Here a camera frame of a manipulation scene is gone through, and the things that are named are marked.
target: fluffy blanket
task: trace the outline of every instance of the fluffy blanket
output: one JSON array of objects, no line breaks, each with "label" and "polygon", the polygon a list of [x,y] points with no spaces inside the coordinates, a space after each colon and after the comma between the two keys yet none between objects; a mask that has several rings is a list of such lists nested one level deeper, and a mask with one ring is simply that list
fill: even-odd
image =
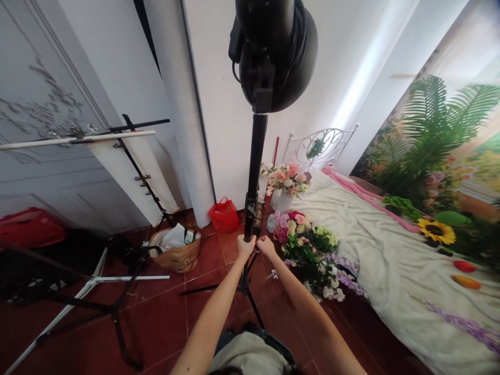
[{"label": "fluffy blanket", "polygon": [[[445,310],[500,329],[500,280],[477,266],[474,273],[456,269],[446,257],[423,243],[394,219],[332,181],[292,209],[334,231],[339,254],[359,262],[359,284],[392,333],[436,374],[499,374],[500,358],[475,338],[443,321],[411,296],[428,299]],[[481,283],[465,289],[451,279],[463,274]]]}]

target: tripod base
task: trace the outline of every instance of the tripod base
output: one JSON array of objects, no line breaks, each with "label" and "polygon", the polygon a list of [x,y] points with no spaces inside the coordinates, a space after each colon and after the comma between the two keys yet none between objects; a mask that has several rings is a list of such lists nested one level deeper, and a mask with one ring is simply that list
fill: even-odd
[{"label": "tripod base", "polygon": [[[238,286],[236,288],[237,292],[241,292],[244,296],[248,296],[248,299],[250,300],[250,303],[252,304],[252,308],[254,309],[255,316],[257,317],[257,320],[259,322],[259,325],[262,329],[264,328],[264,322],[262,322],[262,318],[260,317],[259,310],[257,309],[257,305],[255,304],[254,298],[252,296],[252,293],[250,292],[250,282],[251,280],[248,278],[248,273],[250,272],[252,266],[254,265],[255,259],[257,258],[258,253],[255,253],[254,257],[252,258],[252,261],[250,262],[250,265],[247,266],[245,265],[245,268],[243,269],[243,273],[241,275],[240,281],[238,283]],[[197,289],[191,289],[189,291],[185,291],[180,293],[180,295],[188,295],[188,294],[193,294],[193,293],[199,293],[199,292],[209,292],[217,289],[219,284],[214,284],[210,286],[204,286],[201,288]]]},{"label": "tripod base", "polygon": [[[119,318],[119,308],[121,301],[123,297],[126,295],[127,291],[129,290],[130,286],[132,285],[134,280],[165,280],[165,279],[170,279],[170,276],[138,276],[139,272],[143,268],[147,258],[148,258],[148,252],[147,252],[147,247],[144,247],[143,250],[145,251],[143,259],[140,263],[140,265],[137,267],[135,273],[133,276],[126,276],[126,277],[101,277],[101,276],[96,276],[96,275],[101,275],[102,271],[104,269],[104,260],[107,255],[107,249],[104,250],[101,260],[99,261],[96,270],[94,272],[94,277],[90,279],[84,286],[83,288],[74,296],[74,297],[69,297],[69,296],[64,296],[58,293],[55,293],[53,291],[49,292],[41,292],[37,295],[33,293],[29,293],[33,299],[45,299],[49,301],[54,301],[54,302],[59,302],[59,303],[64,303],[67,304],[66,307],[50,322],[50,324],[42,331],[40,336],[36,338],[35,341],[31,343],[30,346],[19,356],[19,358],[9,367],[9,369],[5,372],[4,375],[9,375],[11,374],[20,364],[21,362],[34,350],[37,346],[42,346],[48,339],[50,339],[52,336],[63,333],[63,332],[68,332],[76,327],[81,326],[82,324],[85,324],[89,321],[92,321],[94,319],[98,319],[100,317],[110,315],[111,318],[113,319],[113,323],[115,325],[115,330],[116,330],[116,335],[118,338],[118,344],[120,346],[120,352],[121,356],[123,358],[123,361],[129,365],[130,367],[134,368],[137,371],[142,371],[143,369],[143,363],[139,360],[134,360],[130,356],[130,354],[127,351],[127,345],[125,343],[125,339],[123,337],[123,331],[121,329],[121,324],[120,324],[120,318]],[[123,282],[126,281],[127,284],[123,288],[123,291],[121,292],[120,296],[118,299],[115,301],[114,304],[112,305],[103,305],[103,304],[98,304],[98,303],[93,303],[84,300],[85,296],[97,285],[101,283],[109,283],[109,282]],[[77,320],[73,323],[69,323],[67,325],[64,325],[62,327],[56,327],[56,325],[62,320],[64,316],[66,316],[71,309],[73,309],[74,306],[79,306],[79,307],[84,307],[88,309],[92,309],[97,311],[96,314],[91,315],[87,318]]]}]

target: basket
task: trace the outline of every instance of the basket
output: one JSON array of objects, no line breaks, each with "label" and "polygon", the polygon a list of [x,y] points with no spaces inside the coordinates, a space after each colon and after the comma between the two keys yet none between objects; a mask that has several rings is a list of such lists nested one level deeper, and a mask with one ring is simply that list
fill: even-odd
[{"label": "basket", "polygon": [[[171,229],[163,229],[159,232],[156,232],[151,236],[149,245],[160,246],[163,237],[170,231]],[[185,246],[167,250],[161,254],[158,254],[157,257],[152,257],[152,259],[163,268],[167,268],[178,273],[190,272],[198,264],[199,243],[201,241],[201,236],[196,238],[196,231],[190,232],[193,233],[193,242]],[[188,229],[186,228],[184,237],[186,237],[187,233]]]}]

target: flower vase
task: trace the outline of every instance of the flower vase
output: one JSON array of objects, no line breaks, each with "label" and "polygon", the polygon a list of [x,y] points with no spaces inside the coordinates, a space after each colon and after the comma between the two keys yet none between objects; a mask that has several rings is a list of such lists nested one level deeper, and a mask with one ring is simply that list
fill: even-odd
[{"label": "flower vase", "polygon": [[293,195],[289,195],[287,189],[282,189],[281,191],[275,190],[271,198],[272,209],[284,214],[290,210],[292,199]]}]

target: red plastic bag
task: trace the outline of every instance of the red plastic bag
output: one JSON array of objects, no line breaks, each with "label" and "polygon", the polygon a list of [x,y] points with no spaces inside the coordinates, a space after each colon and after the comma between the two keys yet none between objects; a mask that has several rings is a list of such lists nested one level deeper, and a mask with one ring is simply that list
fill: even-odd
[{"label": "red plastic bag", "polygon": [[232,232],[240,226],[236,207],[234,207],[233,201],[229,201],[227,197],[222,198],[219,203],[215,203],[208,214],[217,233]]},{"label": "red plastic bag", "polygon": [[66,235],[57,219],[35,207],[0,219],[0,240],[26,248],[60,242]]}]

